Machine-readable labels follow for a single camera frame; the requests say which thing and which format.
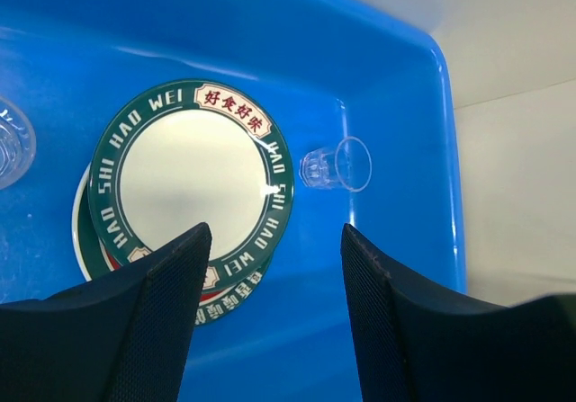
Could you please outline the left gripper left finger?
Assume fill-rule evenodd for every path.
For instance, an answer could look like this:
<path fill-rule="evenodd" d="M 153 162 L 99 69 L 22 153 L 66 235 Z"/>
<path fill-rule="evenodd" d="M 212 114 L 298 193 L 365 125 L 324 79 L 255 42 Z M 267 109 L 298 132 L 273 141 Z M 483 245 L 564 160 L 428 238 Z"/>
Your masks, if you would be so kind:
<path fill-rule="evenodd" d="M 2 400 L 176 400 L 211 244 L 200 223 L 105 276 L 5 303 Z"/>

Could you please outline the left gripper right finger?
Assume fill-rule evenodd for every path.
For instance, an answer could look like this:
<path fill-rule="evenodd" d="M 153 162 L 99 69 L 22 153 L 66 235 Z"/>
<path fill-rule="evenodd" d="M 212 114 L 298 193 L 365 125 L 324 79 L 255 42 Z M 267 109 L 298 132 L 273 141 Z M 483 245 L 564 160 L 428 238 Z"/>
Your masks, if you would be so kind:
<path fill-rule="evenodd" d="M 450 290 L 360 231 L 341 237 L 365 401 L 572 401 L 575 298 L 504 307 Z"/>

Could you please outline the white plate red green rim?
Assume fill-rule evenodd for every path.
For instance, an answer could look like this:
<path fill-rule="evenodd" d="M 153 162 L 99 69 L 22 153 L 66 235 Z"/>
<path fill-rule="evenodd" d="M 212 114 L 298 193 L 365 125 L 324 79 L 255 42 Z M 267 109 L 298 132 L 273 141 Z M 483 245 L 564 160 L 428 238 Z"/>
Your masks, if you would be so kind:
<path fill-rule="evenodd" d="M 77 186 L 71 218 L 76 261 L 87 281 L 98 279 L 120 267 L 95 232 L 86 193 L 89 168 L 90 165 L 86 167 Z M 271 262 L 272 257 L 269 257 L 257 270 L 232 287 L 214 292 L 204 291 L 197 308 L 195 324 L 208 325 L 241 306 L 263 280 Z"/>

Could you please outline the clear plastic cup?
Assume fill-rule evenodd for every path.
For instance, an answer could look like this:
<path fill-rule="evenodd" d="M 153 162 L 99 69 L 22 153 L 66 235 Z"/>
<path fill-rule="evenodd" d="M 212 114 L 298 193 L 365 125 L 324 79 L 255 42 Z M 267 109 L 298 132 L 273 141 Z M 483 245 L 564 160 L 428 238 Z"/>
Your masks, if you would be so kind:
<path fill-rule="evenodd" d="M 373 175 L 372 156 L 358 137 L 347 136 L 335 146 L 321 147 L 300 161 L 299 176 L 309 188 L 361 192 Z"/>
<path fill-rule="evenodd" d="M 1 97 L 1 189 L 20 180 L 36 156 L 37 142 L 28 117 Z"/>

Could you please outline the white plate dark lettered rim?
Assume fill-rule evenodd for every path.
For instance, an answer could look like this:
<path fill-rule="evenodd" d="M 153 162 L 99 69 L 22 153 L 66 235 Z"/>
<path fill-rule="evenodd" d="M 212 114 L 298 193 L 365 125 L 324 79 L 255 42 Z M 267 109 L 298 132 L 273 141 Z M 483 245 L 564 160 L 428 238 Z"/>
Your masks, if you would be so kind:
<path fill-rule="evenodd" d="M 129 101 L 99 139 L 87 186 L 95 231 L 118 264 L 207 224 L 207 291 L 271 257 L 293 195 L 293 163 L 274 119 L 238 89 L 197 79 Z"/>

